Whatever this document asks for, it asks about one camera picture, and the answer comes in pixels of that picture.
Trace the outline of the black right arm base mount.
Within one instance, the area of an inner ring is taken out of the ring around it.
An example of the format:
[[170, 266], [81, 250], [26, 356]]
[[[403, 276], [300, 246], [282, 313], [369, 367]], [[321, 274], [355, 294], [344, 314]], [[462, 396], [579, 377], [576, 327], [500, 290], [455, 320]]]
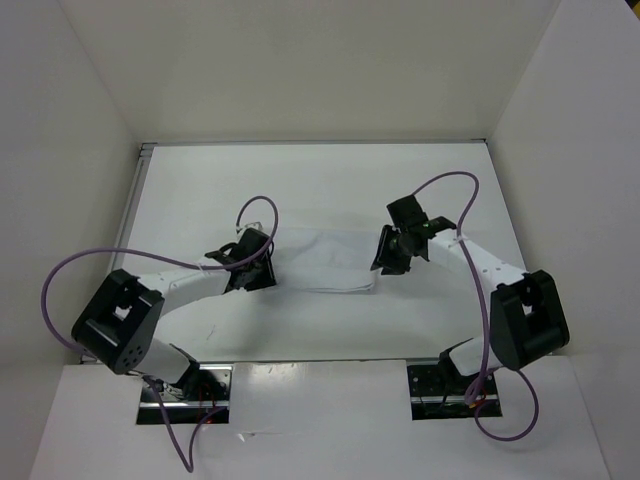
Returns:
[[460, 374], [449, 351], [437, 358], [409, 361], [407, 382], [413, 421], [466, 419], [474, 416], [478, 406], [486, 408], [481, 417], [501, 417], [497, 384], [492, 375], [484, 381], [476, 401], [467, 405], [465, 394], [478, 374]]

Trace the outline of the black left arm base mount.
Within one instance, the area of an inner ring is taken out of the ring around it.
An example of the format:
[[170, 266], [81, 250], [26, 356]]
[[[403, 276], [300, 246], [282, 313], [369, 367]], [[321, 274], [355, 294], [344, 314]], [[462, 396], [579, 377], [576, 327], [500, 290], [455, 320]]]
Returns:
[[164, 423], [158, 399], [161, 398], [171, 424], [196, 425], [228, 424], [230, 416], [230, 394], [233, 376], [231, 364], [203, 364], [195, 383], [184, 389], [153, 380], [157, 390], [144, 382], [137, 425], [160, 425]]

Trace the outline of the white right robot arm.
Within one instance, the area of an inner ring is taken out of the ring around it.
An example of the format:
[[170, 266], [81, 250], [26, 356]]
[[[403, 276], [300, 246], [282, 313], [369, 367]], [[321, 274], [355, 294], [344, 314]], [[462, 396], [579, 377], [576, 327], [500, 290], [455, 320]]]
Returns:
[[421, 258], [453, 274], [479, 280], [487, 307], [488, 334], [440, 355], [438, 380], [462, 392], [482, 369], [517, 371], [568, 344], [570, 333], [554, 279], [527, 272], [467, 239], [445, 217], [429, 218], [413, 195], [387, 205], [391, 223], [382, 228], [371, 269], [403, 275]]

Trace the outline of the white skirt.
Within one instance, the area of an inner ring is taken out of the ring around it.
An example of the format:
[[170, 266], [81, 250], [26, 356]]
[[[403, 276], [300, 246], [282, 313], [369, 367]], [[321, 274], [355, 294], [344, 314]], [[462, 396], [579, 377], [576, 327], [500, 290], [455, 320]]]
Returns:
[[370, 215], [321, 215], [280, 222], [272, 256], [278, 287], [306, 293], [369, 294], [383, 222]]

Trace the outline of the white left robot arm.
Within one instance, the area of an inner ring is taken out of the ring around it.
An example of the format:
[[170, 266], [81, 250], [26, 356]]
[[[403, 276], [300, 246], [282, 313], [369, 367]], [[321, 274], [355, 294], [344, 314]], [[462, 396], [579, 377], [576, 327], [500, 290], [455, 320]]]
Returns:
[[173, 397], [188, 399], [213, 378], [186, 351], [155, 337], [160, 319], [207, 298], [275, 286], [269, 243], [269, 235], [247, 227], [236, 242], [205, 254], [193, 268], [140, 277], [115, 270], [82, 311], [71, 336], [114, 374], [161, 381]]

